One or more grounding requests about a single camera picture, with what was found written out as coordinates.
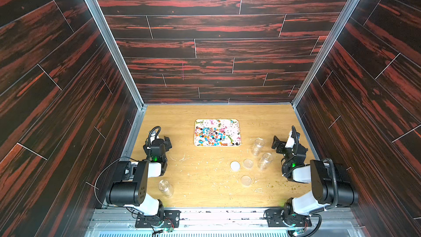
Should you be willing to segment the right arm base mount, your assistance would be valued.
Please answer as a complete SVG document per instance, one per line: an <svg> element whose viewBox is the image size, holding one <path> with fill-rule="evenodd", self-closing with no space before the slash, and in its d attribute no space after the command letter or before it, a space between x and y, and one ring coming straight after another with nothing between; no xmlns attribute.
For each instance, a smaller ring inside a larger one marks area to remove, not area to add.
<svg viewBox="0 0 421 237"><path fill-rule="evenodd" d="M312 226L310 217L297 214L291 203L285 203L282 208L269 208L264 211L264 219L268 227L290 228L287 231L289 236L298 236Z"/></svg>

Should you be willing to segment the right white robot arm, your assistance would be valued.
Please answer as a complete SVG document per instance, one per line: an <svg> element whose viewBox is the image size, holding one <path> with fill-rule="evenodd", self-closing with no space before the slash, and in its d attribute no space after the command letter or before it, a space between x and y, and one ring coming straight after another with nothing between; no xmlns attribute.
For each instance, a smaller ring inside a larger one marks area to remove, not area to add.
<svg viewBox="0 0 421 237"><path fill-rule="evenodd" d="M305 164L308 149L299 143L298 136L290 136L285 142L275 136L271 148L283 155L281 171L288 181L311 185L310 192L285 202L281 213L284 221L292 224L301 220L304 224L318 212L357 204L359 195L346 170L331 159L311 160Z"/></svg>

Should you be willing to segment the clear plastic candy jar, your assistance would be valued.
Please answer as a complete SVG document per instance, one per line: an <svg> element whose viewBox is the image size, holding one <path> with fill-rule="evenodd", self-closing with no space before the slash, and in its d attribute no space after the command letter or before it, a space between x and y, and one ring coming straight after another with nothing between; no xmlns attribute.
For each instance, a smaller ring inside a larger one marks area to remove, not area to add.
<svg viewBox="0 0 421 237"><path fill-rule="evenodd" d="M264 145L265 145L264 139L262 139L262 138L256 138L255 141L254 141L254 144L253 144L253 146L251 148L252 155L253 156L258 156L261 153Z"/></svg>

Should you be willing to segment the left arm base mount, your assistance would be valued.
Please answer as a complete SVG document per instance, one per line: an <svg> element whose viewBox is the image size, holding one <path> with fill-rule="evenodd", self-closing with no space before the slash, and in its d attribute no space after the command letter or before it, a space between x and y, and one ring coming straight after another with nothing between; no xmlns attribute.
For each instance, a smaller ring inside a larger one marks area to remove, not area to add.
<svg viewBox="0 0 421 237"><path fill-rule="evenodd" d="M136 229L151 229L152 235L161 233L171 233L180 224L180 210L166 210L162 206L159 207L156 215L144 215L140 211L133 211L132 214L136 219Z"/></svg>

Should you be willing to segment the clear plastic jar lid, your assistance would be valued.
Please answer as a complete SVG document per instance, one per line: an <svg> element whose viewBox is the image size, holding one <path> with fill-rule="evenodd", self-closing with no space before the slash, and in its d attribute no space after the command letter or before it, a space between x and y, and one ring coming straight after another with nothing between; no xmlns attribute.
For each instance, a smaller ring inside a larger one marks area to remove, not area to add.
<svg viewBox="0 0 421 237"><path fill-rule="evenodd" d="M251 170L254 166L254 162L251 159L245 159L243 160L243 166L244 168Z"/></svg>

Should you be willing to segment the candy jar with lid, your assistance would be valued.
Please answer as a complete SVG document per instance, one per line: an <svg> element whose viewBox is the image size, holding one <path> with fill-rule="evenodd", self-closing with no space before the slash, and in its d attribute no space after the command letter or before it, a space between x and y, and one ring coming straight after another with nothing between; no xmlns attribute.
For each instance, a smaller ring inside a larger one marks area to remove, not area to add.
<svg viewBox="0 0 421 237"><path fill-rule="evenodd" d="M158 184L159 191L166 197L171 197L174 194L173 186L168 180L161 180Z"/></svg>

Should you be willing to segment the white patterned jar lid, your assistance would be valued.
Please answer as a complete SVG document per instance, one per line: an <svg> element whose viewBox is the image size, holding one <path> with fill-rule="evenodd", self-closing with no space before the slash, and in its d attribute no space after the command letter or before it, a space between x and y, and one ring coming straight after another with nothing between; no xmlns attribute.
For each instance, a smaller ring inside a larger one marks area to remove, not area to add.
<svg viewBox="0 0 421 237"><path fill-rule="evenodd" d="M240 163L238 161L232 161L230 163L230 168L231 168L232 171L237 172L237 171L240 170L241 165L240 165Z"/></svg>

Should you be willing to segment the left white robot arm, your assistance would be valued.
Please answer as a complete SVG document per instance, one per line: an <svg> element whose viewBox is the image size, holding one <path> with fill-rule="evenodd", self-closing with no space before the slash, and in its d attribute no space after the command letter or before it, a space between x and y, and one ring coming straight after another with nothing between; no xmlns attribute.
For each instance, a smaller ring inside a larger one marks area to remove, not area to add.
<svg viewBox="0 0 421 237"><path fill-rule="evenodd" d="M136 164L120 161L106 191L106 202L117 207L131 207L144 217L162 221L162 201L147 193L147 185L149 178L163 176L166 172L166 152L171 148L169 137L148 138L144 145L146 160Z"/></svg>

